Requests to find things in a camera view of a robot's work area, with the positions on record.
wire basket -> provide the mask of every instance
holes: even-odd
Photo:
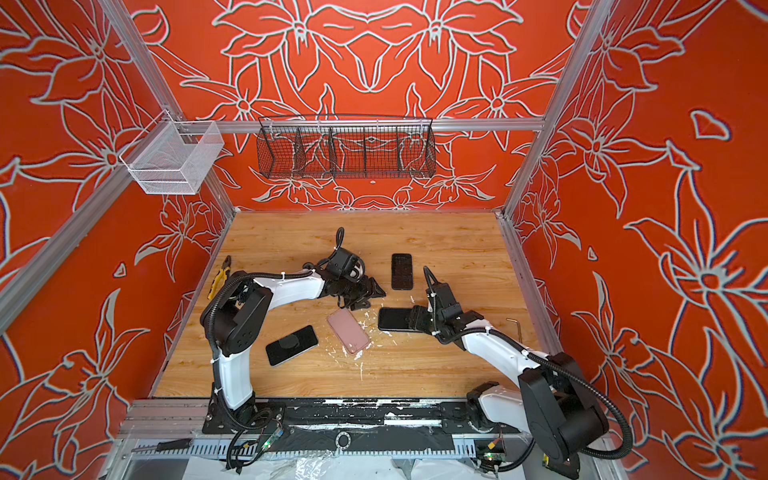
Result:
[[[260,118],[259,172],[267,178],[428,178],[435,135],[428,118],[362,115],[318,121]]]
[[[157,132],[130,162],[123,161],[131,176],[148,194],[196,194],[224,140],[216,122],[205,122],[202,135],[180,134],[176,122],[162,121]]]

orange wallpaper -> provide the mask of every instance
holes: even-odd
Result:
[[[632,478],[768,471],[767,41],[764,3],[619,0],[515,211]]]
[[[589,3],[126,5],[188,118],[254,121],[275,114],[543,115]],[[267,180],[257,173],[253,137],[238,134],[227,139],[231,154],[216,172],[243,209],[493,208],[504,203],[531,139],[440,136],[437,177],[371,184]]]
[[[159,112],[90,0],[0,0],[0,289]],[[213,244],[200,195],[132,184],[2,334],[0,478],[95,478],[145,397]]]
[[[0,2],[0,289],[160,111],[97,5]]]
[[[223,226],[205,186],[120,196],[2,335],[0,478],[96,477]]]

pink smartphone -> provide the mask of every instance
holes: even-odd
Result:
[[[328,324],[349,353],[366,348],[371,339],[349,310],[337,310],[328,317]]]

yellow pliers handle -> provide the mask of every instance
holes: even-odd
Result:
[[[219,269],[219,273],[214,277],[214,282],[210,285],[210,292],[208,292],[208,300],[213,299],[214,294],[224,285],[224,283],[230,277],[230,266],[232,264],[232,258],[227,255],[224,263]]]

smartphone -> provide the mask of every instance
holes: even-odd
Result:
[[[297,330],[267,345],[266,357],[269,359],[271,366],[278,366],[280,363],[286,362],[300,353],[313,349],[317,344],[315,329],[311,325],[307,325],[301,330]]]
[[[349,353],[358,353],[371,343],[371,337],[362,329],[349,310],[337,310],[328,317],[328,324]]]
[[[413,258],[410,253],[392,254],[392,289],[413,290]]]
[[[410,308],[382,307],[379,309],[379,330],[385,332],[418,332],[408,324],[410,313]]]

